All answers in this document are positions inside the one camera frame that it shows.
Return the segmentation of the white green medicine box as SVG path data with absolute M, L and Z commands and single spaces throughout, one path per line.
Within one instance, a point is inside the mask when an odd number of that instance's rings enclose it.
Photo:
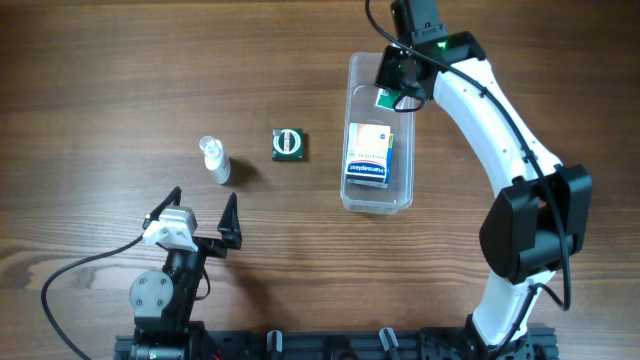
M 398 98 L 399 94 L 397 92 L 380 89 L 377 94 L 375 106 L 393 111 Z

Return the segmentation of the dark green small box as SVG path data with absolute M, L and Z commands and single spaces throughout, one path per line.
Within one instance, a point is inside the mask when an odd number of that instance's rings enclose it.
M 300 128 L 274 128 L 272 131 L 273 161 L 302 161 L 304 133 Z

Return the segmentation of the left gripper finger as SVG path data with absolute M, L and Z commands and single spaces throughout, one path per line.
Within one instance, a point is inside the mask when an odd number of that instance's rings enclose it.
M 217 230 L 221 234 L 221 242 L 225 247 L 234 250 L 241 249 L 242 234 L 238 217 L 237 195 L 235 193 L 229 196 Z
M 151 223 L 152 221 L 158 220 L 162 211 L 169 205 L 179 206 L 181 202 L 181 194 L 181 188 L 179 186 L 174 187 L 167 197 L 145 216 L 145 222 Z

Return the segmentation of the white spray bottle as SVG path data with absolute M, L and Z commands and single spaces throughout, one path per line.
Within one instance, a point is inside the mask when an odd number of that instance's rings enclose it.
M 231 164 L 221 141 L 205 136 L 200 140 L 199 147 L 204 155 L 205 167 L 213 179 L 220 185 L 227 183 L 231 175 Z

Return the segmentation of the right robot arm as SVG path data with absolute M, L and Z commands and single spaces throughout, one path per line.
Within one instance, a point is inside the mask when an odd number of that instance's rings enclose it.
M 557 339 L 528 318 L 550 280 L 551 299 L 572 301 L 570 259 L 584 245 L 592 178 L 565 166 L 526 126 L 501 90 L 484 49 L 469 32 L 449 33 L 432 1 L 395 0 L 375 85 L 404 100 L 436 103 L 456 123 L 481 162 L 494 193 L 479 241 L 490 273 L 481 302 L 461 328 L 424 336 L 430 358 L 554 359 Z

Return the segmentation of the white Hansaplast plaster box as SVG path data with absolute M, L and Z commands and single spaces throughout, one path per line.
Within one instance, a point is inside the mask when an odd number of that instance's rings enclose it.
M 387 188 L 387 148 L 391 127 L 387 125 L 350 123 L 345 164 L 346 182 L 376 188 Z

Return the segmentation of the blue medicine box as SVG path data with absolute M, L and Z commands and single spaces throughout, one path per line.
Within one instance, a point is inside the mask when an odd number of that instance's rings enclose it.
M 386 160 L 386 176 L 385 176 L 385 186 L 388 187 L 391 181 L 392 174 L 392 164 L 393 164 L 393 150 L 394 149 L 394 134 L 389 134 L 389 142 L 387 148 L 387 160 Z

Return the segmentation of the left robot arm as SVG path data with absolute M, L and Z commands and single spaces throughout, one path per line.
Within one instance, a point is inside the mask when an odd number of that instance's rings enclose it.
M 114 348 L 116 359 L 222 359 L 220 346 L 201 321 L 190 319 L 201 299 L 199 283 L 207 278 L 205 262 L 224 259 L 230 249 L 239 250 L 242 235 L 237 195 L 231 194 L 219 220 L 218 238 L 197 236 L 193 210 L 180 204 L 175 187 L 143 222 L 142 239 L 167 251 L 159 270 L 147 271 L 132 283 L 129 298 L 134 309 L 134 334 L 121 337 Z

